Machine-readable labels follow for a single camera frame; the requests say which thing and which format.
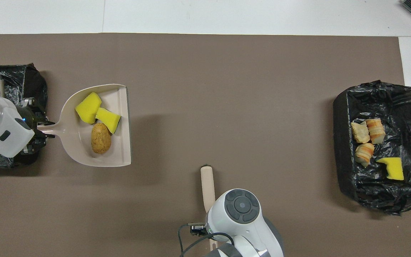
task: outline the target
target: beige dustpan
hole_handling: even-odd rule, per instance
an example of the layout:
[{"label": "beige dustpan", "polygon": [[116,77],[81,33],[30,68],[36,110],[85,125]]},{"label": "beige dustpan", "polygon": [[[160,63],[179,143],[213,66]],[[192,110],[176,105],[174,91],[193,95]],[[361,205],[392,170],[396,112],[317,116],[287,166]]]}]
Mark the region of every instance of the beige dustpan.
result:
[{"label": "beige dustpan", "polygon": [[[121,115],[117,130],[111,137],[111,148],[104,154],[93,152],[91,149],[93,125],[83,122],[75,112],[75,107],[91,92],[100,96],[101,107]],[[78,91],[65,102],[56,124],[37,128],[45,134],[58,136],[64,150],[78,163],[95,167],[119,167],[131,164],[129,102],[126,86],[108,84]]]}]

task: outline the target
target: yellow sponge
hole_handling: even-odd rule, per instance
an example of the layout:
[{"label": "yellow sponge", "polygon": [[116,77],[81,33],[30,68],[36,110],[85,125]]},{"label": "yellow sponge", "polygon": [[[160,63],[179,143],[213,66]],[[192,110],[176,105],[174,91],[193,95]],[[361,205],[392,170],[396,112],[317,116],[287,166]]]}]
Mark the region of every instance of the yellow sponge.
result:
[{"label": "yellow sponge", "polygon": [[96,113],[101,106],[101,98],[95,92],[91,92],[78,106],[75,107],[75,111],[79,115],[80,119],[84,122],[93,124],[96,122]]},{"label": "yellow sponge", "polygon": [[120,118],[120,115],[114,114],[113,112],[110,112],[104,108],[99,108],[98,112],[96,113],[96,119],[101,120],[112,134],[115,133]]},{"label": "yellow sponge", "polygon": [[387,157],[377,160],[377,162],[385,163],[388,171],[389,179],[404,180],[404,173],[402,172],[402,161],[400,157]]}]

